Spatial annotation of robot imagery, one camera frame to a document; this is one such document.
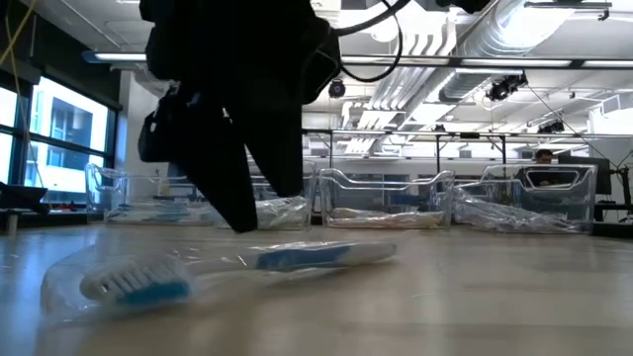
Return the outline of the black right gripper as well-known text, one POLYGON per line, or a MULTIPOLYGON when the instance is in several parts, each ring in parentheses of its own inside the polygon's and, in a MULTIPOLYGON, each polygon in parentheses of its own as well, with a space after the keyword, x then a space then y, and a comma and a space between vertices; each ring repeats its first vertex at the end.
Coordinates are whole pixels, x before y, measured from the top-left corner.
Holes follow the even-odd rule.
POLYGON ((440 7, 457 7, 468 14, 474 14, 485 9, 491 0, 434 0, 440 7))

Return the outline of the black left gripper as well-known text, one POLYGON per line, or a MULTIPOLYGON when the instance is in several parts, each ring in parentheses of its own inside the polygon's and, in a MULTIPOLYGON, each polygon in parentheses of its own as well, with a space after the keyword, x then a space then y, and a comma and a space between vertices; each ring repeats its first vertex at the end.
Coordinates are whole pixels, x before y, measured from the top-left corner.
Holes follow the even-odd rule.
POLYGON ((139 12, 151 25, 150 73, 212 102, 176 109, 173 162, 234 231, 257 229, 243 143, 278 197, 303 192, 302 36, 317 16, 311 1, 139 0, 139 12))

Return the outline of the green toothbrush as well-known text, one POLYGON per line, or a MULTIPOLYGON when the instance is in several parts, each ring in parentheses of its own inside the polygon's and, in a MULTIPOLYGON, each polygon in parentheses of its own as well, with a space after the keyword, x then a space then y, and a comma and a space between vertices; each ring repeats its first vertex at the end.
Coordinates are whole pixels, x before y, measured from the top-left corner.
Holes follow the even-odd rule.
POLYGON ((301 196, 255 202, 259 229, 305 229, 311 208, 301 196))

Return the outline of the blue toothbrush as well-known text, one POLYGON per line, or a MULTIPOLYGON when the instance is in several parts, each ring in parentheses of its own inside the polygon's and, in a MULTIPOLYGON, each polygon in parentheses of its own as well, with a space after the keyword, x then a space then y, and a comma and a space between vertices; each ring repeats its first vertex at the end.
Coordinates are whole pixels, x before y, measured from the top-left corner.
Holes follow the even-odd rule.
POLYGON ((153 223, 214 225, 222 216, 208 204, 177 202, 119 205, 104 213, 106 223, 153 223))
POLYGON ((189 302, 225 274, 346 269, 397 254, 391 241, 298 241, 214 250, 107 253, 90 246, 51 265, 40 306, 53 320, 111 318, 189 302))

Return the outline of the orange toothbrush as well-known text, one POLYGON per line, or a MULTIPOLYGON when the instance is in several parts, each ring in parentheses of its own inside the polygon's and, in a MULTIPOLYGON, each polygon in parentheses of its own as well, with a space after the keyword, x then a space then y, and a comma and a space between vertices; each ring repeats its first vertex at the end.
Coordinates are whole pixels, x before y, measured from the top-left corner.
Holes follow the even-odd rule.
POLYGON ((349 208, 335 208, 328 215, 330 222, 364 222, 388 217, 389 214, 380 211, 355 210, 349 208))
POLYGON ((376 217, 358 217, 334 219, 333 227, 344 228, 394 228, 394 229, 428 229, 440 227, 443 220, 441 212, 412 212, 376 217))

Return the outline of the long ceiling light bar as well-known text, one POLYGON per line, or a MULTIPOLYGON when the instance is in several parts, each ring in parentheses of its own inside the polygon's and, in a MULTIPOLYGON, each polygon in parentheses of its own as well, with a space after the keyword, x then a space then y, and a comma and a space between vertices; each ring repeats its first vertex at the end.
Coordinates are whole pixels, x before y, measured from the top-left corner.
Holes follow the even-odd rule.
POLYGON ((633 59, 618 58, 539 58, 539 57, 463 57, 350 54, 342 57, 348 66, 512 68, 538 70, 633 70, 633 59))

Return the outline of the clear plastic bin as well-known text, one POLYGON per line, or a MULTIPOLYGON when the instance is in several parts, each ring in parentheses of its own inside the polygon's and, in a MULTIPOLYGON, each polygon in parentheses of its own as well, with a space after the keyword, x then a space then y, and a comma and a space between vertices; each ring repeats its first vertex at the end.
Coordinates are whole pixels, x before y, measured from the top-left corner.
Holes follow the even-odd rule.
POLYGON ((119 205, 158 202, 210 205, 184 177, 134 175, 89 163, 85 180, 87 210, 103 220, 105 212, 119 205))
POLYGON ((322 223, 333 227, 327 218, 330 212, 349 208, 389 215, 441 212, 443 220, 438 228, 447 228, 452 220, 454 178, 452 171, 413 179, 404 175, 346 174, 334 168, 322 169, 318 175, 322 223))
POLYGON ((593 223, 597 167, 580 164, 499 164, 486 167, 481 178, 454 188, 486 202, 538 213, 563 214, 568 220, 593 223), (526 188, 514 176, 520 168, 575 172, 569 186, 526 188))
MULTIPOLYGON (((262 201, 262 200, 277 199, 277 198, 291 198, 291 197, 278 196, 277 193, 273 190, 271 184, 266 180, 266 178, 260 172, 255 162, 252 159, 249 159, 248 163, 249 163, 249 169, 250 169, 250 174, 251 174, 251 182, 253 185, 253 193, 254 193, 255 202, 262 201)), ((301 197, 304 197, 308 201, 309 206, 311 208, 308 226, 310 224, 314 200, 315 200, 316 184, 317 184, 316 164, 311 161, 305 161, 304 168, 303 168, 302 191, 299 195, 292 196, 292 197, 301 196, 301 197)), ((266 230, 301 230, 301 229, 266 229, 266 230)))

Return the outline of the person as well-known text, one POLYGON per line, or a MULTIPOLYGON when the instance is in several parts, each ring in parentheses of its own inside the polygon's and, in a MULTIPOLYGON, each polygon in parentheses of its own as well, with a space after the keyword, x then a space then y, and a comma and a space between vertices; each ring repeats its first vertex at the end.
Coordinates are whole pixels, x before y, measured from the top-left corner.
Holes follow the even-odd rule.
MULTIPOLYGON (((550 149, 539 149, 535 153, 535 164, 551 164, 553 157, 553 152, 550 149)), ((574 182, 575 177, 575 172, 545 171, 530 168, 520 168, 514 176, 526 188, 569 186, 574 182)))

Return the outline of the large room window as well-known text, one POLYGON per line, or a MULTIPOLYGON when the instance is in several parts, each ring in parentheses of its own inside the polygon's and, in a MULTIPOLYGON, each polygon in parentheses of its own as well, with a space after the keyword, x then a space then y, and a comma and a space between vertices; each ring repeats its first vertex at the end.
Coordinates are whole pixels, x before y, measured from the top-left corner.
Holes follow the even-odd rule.
POLYGON ((53 80, 0 84, 0 182, 84 203, 85 168, 110 167, 117 113, 53 80))

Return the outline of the black computer monitor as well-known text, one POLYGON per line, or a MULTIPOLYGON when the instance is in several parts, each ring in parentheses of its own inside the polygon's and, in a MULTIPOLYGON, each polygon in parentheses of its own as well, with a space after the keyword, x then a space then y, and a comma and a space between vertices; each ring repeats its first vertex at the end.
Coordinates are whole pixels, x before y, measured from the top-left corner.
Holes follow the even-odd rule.
POLYGON ((558 162, 560 164, 595 165, 597 167, 595 192, 599 195, 611 194, 611 173, 608 159, 559 155, 558 162))

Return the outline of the silver ventilation duct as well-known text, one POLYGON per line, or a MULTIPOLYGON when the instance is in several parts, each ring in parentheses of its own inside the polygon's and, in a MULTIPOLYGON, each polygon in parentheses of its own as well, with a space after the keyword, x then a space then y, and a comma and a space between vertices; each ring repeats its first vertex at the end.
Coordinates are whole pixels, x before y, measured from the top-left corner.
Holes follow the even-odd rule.
MULTIPOLYGON (((549 39, 574 13, 572 8, 527 7, 535 0, 497 0, 483 19, 461 36, 453 29, 449 47, 442 54, 457 56, 524 56, 549 39)), ((429 98, 445 103, 460 102, 481 89, 488 74, 437 69, 429 77, 436 87, 429 98)))

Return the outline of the black overhead rack frame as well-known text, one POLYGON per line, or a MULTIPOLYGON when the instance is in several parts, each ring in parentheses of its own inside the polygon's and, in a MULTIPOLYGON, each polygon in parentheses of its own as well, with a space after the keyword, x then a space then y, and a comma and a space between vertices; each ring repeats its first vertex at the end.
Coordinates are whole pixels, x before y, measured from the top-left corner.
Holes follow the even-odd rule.
POLYGON ((305 129, 303 138, 304 158, 327 167, 405 162, 422 171, 462 175, 491 164, 530 162, 539 149, 596 154, 619 167, 633 152, 633 134, 305 129))

